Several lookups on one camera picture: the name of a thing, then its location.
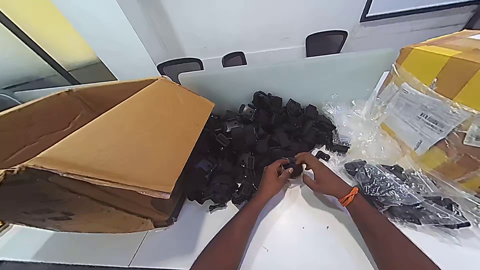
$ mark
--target pile of black plastic parts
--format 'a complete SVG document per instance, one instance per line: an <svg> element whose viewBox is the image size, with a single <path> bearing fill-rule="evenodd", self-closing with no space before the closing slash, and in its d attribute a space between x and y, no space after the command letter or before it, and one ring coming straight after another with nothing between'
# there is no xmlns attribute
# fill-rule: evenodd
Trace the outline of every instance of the pile of black plastic parts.
<svg viewBox="0 0 480 270"><path fill-rule="evenodd" d="M238 112L210 115L182 172L189 200L203 204L210 199L217 204L211 210L230 200L240 204L252 197L264 167L275 160L323 145L331 152L347 152L348 146L333 142L336 126L314 105L282 102L281 97L258 91ZM330 158L320 151L317 157Z"/></svg>
<svg viewBox="0 0 480 270"><path fill-rule="evenodd" d="M448 229L471 225L456 202L433 192L434 182L415 170L364 160L345 163L344 168L365 198L391 220Z"/></svg>

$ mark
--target window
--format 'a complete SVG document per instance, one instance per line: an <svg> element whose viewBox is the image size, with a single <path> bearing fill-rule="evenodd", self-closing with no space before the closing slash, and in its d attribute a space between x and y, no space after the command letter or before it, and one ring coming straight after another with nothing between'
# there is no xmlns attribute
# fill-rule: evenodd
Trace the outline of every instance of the window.
<svg viewBox="0 0 480 270"><path fill-rule="evenodd" d="M0 88L116 80L51 0L0 0Z"/></svg>

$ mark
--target glass panel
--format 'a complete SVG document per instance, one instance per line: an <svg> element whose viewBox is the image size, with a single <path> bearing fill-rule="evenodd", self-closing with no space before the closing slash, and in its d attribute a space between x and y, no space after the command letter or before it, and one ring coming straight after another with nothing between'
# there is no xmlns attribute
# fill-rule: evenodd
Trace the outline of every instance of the glass panel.
<svg viewBox="0 0 480 270"><path fill-rule="evenodd" d="M10 30L0 24L0 93L70 85Z"/></svg>
<svg viewBox="0 0 480 270"><path fill-rule="evenodd" d="M80 83L116 80L51 0L0 0L0 10Z"/></svg>

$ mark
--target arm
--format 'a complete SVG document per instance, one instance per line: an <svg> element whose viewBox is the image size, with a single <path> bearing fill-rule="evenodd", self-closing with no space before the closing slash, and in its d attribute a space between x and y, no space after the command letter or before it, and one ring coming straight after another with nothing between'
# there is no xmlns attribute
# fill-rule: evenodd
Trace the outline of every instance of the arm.
<svg viewBox="0 0 480 270"><path fill-rule="evenodd" d="M285 186L293 169L283 171L277 160L265 167L260 186L253 198L215 235L193 263L191 270L236 270L265 204Z"/></svg>
<svg viewBox="0 0 480 270"><path fill-rule="evenodd" d="M337 199L351 191L350 185L310 153L300 153L296 158L298 164L305 163L307 170L313 170L315 180L303 175L304 183L313 191ZM361 194L355 195L347 209L380 270L440 270Z"/></svg>

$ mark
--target wrist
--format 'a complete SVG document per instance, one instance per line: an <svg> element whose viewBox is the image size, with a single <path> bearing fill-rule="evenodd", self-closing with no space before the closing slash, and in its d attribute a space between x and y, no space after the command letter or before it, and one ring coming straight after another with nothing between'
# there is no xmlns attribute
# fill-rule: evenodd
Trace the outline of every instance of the wrist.
<svg viewBox="0 0 480 270"><path fill-rule="evenodd" d="M348 195L348 193L350 193L352 188L353 187L351 187L349 184L343 183L334 192L332 192L331 195L334 196L337 199L340 199L340 198L343 198L346 195Z"/></svg>
<svg viewBox="0 0 480 270"><path fill-rule="evenodd" d="M260 193L260 192L257 192L253 195L251 201L255 201L255 202L258 202L260 204L267 204L267 202L271 199L270 196L268 195L265 195L263 193Z"/></svg>

